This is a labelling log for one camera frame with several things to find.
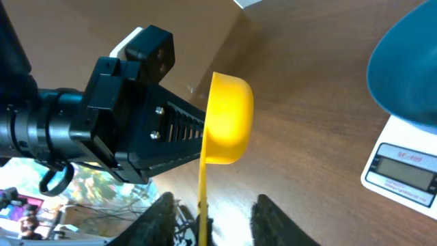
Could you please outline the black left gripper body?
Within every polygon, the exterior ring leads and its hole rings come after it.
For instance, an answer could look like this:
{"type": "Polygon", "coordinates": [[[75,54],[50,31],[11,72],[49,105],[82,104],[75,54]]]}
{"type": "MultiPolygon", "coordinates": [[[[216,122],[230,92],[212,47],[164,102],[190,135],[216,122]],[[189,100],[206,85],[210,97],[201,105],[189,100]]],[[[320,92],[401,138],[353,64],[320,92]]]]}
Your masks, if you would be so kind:
{"type": "Polygon", "coordinates": [[[70,160],[97,163],[119,182],[147,182],[150,168],[138,151],[145,147],[146,108],[157,88],[139,62],[100,57],[70,124],[76,148],[70,160]]]}

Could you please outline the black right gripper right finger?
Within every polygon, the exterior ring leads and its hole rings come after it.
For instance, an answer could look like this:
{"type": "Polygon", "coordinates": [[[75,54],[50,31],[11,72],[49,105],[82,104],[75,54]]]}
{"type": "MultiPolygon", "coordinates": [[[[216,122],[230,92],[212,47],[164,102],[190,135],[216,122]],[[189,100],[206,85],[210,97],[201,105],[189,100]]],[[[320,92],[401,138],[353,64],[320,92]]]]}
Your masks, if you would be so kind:
{"type": "Polygon", "coordinates": [[[254,246],[319,246],[267,195],[260,194],[251,208],[254,246]]]}

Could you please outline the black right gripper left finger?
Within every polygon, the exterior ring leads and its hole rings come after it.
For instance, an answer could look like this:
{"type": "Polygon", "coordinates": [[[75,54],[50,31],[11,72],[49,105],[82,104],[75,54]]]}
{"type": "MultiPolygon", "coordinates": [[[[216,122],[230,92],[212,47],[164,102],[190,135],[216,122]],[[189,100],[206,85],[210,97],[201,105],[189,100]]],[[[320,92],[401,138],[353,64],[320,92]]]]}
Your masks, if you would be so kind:
{"type": "Polygon", "coordinates": [[[166,192],[107,246],[172,246],[174,234],[175,200],[166,192]]]}

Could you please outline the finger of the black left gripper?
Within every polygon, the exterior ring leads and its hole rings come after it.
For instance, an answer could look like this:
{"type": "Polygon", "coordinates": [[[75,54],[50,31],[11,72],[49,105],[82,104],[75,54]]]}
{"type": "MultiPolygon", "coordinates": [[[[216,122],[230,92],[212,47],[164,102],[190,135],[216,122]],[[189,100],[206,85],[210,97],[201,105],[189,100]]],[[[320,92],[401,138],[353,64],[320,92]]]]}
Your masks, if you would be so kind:
{"type": "Polygon", "coordinates": [[[153,177],[199,158],[206,113],[149,85],[136,134],[136,167],[153,177]]]}

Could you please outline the yellow plastic measuring scoop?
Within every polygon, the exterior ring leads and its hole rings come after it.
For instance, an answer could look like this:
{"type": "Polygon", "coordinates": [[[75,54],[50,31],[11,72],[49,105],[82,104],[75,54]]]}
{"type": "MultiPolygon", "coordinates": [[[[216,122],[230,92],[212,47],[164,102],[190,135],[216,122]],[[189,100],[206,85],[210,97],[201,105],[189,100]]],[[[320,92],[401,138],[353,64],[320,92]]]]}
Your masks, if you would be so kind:
{"type": "Polygon", "coordinates": [[[243,79],[212,73],[203,127],[198,182],[198,239],[208,245],[207,165],[229,165],[244,154],[251,134],[254,95],[243,79]]]}

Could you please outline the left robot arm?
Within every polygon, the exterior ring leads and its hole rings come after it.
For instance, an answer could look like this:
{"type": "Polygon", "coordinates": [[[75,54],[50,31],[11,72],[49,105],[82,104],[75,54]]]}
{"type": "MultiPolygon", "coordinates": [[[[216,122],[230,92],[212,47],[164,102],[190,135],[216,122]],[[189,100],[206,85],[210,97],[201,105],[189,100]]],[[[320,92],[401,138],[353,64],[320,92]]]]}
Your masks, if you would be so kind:
{"type": "Polygon", "coordinates": [[[2,12],[1,161],[25,157],[50,172],[97,163],[141,184],[197,159],[206,115],[160,84],[174,63],[172,34],[151,25],[126,39],[122,57],[100,57],[84,91],[42,89],[2,12]]]}

